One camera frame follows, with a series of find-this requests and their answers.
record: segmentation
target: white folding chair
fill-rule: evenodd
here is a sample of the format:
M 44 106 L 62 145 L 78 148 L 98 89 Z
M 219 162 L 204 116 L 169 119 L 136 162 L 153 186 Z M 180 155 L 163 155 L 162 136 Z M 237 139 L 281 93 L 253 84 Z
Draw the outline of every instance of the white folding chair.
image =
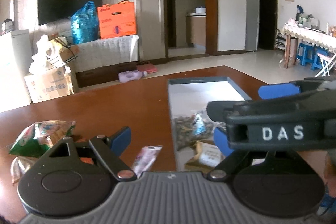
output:
M 322 70 L 317 75 L 315 75 L 315 77 L 318 77 L 321 74 L 323 74 L 323 76 L 326 76 L 326 74 L 328 74 L 330 76 L 329 71 L 336 64 L 336 53 L 334 54 L 333 57 L 329 57 L 329 56 L 323 55 L 321 53 L 318 53 L 317 56 L 321 59 Z

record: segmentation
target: blue plastic bag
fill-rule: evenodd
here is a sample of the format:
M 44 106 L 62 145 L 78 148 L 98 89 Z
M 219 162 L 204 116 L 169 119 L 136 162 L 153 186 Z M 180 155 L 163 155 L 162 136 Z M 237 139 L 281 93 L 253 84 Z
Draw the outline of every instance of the blue plastic bag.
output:
M 72 38 L 75 44 L 98 39 L 99 21 L 93 1 L 88 1 L 71 17 Z

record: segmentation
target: white refrigerator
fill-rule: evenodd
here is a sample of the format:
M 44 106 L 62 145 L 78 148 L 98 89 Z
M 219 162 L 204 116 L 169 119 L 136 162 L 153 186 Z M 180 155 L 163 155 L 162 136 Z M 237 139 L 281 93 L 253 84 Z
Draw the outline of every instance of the white refrigerator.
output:
M 29 91 L 24 77 L 32 60 L 28 30 L 0 36 L 0 112 L 29 105 Z
M 259 0 L 246 0 L 245 50 L 256 51 L 259 39 Z

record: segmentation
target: tile floor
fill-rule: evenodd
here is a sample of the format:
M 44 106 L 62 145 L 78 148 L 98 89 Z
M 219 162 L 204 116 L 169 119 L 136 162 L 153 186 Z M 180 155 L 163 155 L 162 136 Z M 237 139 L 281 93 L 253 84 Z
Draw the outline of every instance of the tile floor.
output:
M 193 47 L 178 47 L 178 48 L 170 48 L 168 50 L 169 57 L 177 57 L 177 56 L 187 56 L 194 54 L 204 54 L 205 48 L 193 48 Z
M 171 61 L 167 64 L 157 65 L 157 73 L 149 74 L 148 77 L 157 77 L 177 72 L 228 66 L 251 75 L 268 84 L 283 83 L 293 80 L 300 80 L 305 77 L 313 77 L 318 70 L 310 70 L 310 66 L 296 66 L 284 69 L 280 66 L 279 61 L 282 59 L 282 53 L 276 51 L 259 50 L 257 52 L 248 52 L 245 54 L 209 56 L 179 61 Z M 87 86 L 80 91 L 91 90 L 95 88 L 116 85 L 118 81 Z

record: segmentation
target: orange box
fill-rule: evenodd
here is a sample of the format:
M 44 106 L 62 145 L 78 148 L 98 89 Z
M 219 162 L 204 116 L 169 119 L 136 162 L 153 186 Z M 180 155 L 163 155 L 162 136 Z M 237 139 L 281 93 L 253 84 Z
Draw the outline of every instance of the orange box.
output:
M 98 19 L 101 39 L 137 34 L 134 2 L 124 0 L 98 7 Z

